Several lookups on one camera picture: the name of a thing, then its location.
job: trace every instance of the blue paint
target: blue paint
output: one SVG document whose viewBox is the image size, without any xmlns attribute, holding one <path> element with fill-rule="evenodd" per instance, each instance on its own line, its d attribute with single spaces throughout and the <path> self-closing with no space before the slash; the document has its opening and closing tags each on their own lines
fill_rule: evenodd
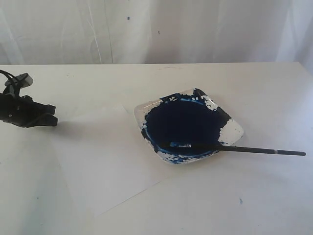
<svg viewBox="0 0 313 235">
<path fill-rule="evenodd" d="M 214 151 L 161 148 L 162 143 L 221 144 L 218 141 L 220 130 L 226 125 L 230 116 L 219 107 L 215 111 L 208 109 L 205 99 L 201 98 L 203 95 L 205 95 L 203 91 L 195 89 L 193 95 L 177 93 L 164 97 L 161 99 L 163 102 L 145 117 L 143 137 L 151 142 L 155 152 L 161 151 L 173 155 L 169 161 L 174 164 L 206 157 Z"/>
</svg>

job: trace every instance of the white table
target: white table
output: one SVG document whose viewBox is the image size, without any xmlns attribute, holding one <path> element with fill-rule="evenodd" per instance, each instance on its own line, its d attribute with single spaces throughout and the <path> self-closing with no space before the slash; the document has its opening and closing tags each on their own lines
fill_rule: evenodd
<svg viewBox="0 0 313 235">
<path fill-rule="evenodd" d="M 108 105 L 112 95 L 131 113 L 137 104 L 196 87 L 241 124 L 237 145 L 307 152 L 221 152 L 93 218 L 73 205 L 49 128 L 1 122 L 1 234 L 313 233 L 313 79 L 299 63 L 1 69 L 29 73 L 34 84 L 21 93 L 55 105 L 59 120 Z"/>
</svg>

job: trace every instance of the dark blue paint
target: dark blue paint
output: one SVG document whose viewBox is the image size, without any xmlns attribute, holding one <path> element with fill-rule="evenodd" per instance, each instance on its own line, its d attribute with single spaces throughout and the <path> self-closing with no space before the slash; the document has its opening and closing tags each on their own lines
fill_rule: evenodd
<svg viewBox="0 0 313 235">
<path fill-rule="evenodd" d="M 146 115 L 142 135 L 152 143 L 155 152 L 161 151 L 176 156 L 177 159 L 171 161 L 177 164 L 188 159 L 202 158 L 213 151 L 161 148 L 159 145 L 169 142 L 221 144 L 218 142 L 220 130 L 230 116 L 219 107 L 215 111 L 208 109 L 205 100 L 201 98 L 203 95 L 203 91 L 195 89 L 193 95 L 177 93 L 164 97 L 161 99 L 163 102 Z"/>
</svg>

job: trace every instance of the paintbrush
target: paintbrush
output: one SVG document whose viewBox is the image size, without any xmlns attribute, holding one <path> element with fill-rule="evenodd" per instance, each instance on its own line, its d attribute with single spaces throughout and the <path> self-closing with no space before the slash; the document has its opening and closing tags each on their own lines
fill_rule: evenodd
<svg viewBox="0 0 313 235">
<path fill-rule="evenodd" d="M 297 155 L 305 156 L 305 152 L 288 151 L 278 149 L 267 148 L 250 148 L 250 147 L 238 147 L 238 146 L 226 146 L 218 144 L 177 144 L 176 142 L 169 142 L 161 144 L 161 147 L 165 148 L 190 148 L 190 149 L 203 149 L 207 151 L 228 151 L 228 152 L 245 152 L 245 153 L 265 153 L 265 154 L 280 154 L 280 155 Z"/>
</svg>

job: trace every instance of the fabric backdrop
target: fabric backdrop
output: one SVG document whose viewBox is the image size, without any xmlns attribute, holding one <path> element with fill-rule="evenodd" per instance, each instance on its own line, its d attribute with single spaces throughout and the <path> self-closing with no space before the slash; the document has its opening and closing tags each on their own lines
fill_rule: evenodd
<svg viewBox="0 0 313 235">
<path fill-rule="evenodd" d="M 0 64 L 299 61 L 313 0 L 0 0 Z"/>
</svg>

